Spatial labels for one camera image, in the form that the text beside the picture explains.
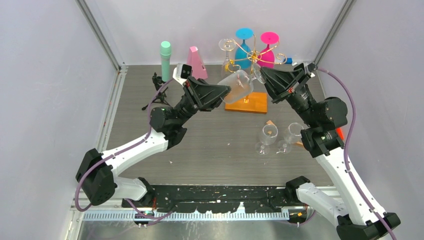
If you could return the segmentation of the clear ribbed tumbler glass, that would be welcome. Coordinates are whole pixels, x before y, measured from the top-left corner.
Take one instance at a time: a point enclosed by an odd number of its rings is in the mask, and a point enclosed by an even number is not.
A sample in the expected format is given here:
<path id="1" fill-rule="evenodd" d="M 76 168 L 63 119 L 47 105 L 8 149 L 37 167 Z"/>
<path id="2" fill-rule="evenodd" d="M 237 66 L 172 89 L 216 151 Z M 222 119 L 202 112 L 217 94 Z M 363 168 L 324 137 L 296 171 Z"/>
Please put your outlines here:
<path id="1" fill-rule="evenodd" d="M 247 104 L 249 102 L 249 94 L 254 91 L 254 80 L 264 84 L 266 81 L 260 74 L 261 66 L 254 63 L 249 71 L 238 69 L 232 74 L 222 77 L 218 85 L 225 85 L 231 88 L 230 93 L 223 97 L 222 100 L 226 104 L 234 104 L 239 100 Z"/>

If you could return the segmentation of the clear wine glass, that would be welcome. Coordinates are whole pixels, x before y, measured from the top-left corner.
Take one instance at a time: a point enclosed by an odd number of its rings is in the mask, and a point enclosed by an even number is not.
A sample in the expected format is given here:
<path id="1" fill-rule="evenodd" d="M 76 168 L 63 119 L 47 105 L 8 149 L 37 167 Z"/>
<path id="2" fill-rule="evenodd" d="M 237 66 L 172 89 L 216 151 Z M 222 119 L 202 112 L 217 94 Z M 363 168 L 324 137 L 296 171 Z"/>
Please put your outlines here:
<path id="1" fill-rule="evenodd" d="M 304 127 L 298 122 L 291 123 L 283 132 L 282 139 L 277 144 L 277 154 L 289 153 L 294 144 L 301 140 L 301 130 Z"/>
<path id="2" fill-rule="evenodd" d="M 259 133 L 259 142 L 255 145 L 255 150 L 259 155 L 267 155 L 270 152 L 270 145 L 274 144 L 278 136 L 278 128 L 274 124 L 266 124 Z"/>

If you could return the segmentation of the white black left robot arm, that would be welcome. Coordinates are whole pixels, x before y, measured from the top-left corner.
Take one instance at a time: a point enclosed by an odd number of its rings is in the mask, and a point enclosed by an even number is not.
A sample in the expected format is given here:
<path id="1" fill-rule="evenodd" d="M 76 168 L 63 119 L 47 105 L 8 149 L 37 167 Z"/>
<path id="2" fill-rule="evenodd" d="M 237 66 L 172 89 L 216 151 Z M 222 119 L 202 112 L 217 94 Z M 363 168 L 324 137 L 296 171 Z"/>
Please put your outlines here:
<path id="1" fill-rule="evenodd" d="M 99 206 L 111 198 L 134 200 L 141 207 L 153 202 L 153 193 L 148 183 L 140 177 L 129 179 L 120 174 L 129 167 L 157 153 L 178 145 L 187 129 L 183 125 L 197 112 L 210 112 L 218 107 L 230 92 L 227 85 L 208 84 L 202 79 L 189 76 L 181 80 L 184 94 L 175 106 L 155 107 L 148 114 L 148 132 L 122 146 L 99 152 L 88 150 L 75 179 L 75 206 L 79 204 L 83 191 L 89 206 Z"/>

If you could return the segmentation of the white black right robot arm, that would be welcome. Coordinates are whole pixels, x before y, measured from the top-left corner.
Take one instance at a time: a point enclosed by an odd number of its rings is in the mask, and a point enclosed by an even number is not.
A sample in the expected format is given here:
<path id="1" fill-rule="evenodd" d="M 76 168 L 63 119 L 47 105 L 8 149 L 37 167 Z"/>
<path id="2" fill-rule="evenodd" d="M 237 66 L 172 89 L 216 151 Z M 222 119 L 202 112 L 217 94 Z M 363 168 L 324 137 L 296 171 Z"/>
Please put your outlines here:
<path id="1" fill-rule="evenodd" d="M 354 126 L 348 121 L 348 107 L 338 97 L 322 101 L 314 99 L 308 80 L 317 66 L 299 64 L 291 71 L 259 66 L 254 74 L 264 83 L 272 102 L 287 101 L 303 120 L 300 131 L 304 148 L 330 177 L 341 201 L 328 196 L 304 176 L 285 185 L 285 198 L 291 205 L 300 203 L 312 207 L 327 219 L 342 240 L 377 240 L 384 236 L 395 238 L 394 229 L 401 220 L 386 211 L 368 190 L 348 156 L 350 137 L 341 138 L 338 128 Z"/>

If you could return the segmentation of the pink wine glass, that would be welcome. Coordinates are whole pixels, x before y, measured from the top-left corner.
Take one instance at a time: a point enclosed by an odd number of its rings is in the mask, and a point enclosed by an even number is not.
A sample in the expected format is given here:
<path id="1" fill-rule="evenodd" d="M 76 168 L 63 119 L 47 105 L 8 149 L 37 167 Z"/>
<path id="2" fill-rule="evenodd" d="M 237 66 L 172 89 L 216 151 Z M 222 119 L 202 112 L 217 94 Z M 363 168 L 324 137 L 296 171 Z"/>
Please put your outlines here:
<path id="1" fill-rule="evenodd" d="M 272 31 L 264 32 L 261 34 L 260 40 L 266 44 L 266 47 L 260 52 L 257 64 L 261 67 L 274 68 L 275 55 L 272 45 L 279 43 L 279 35 Z"/>

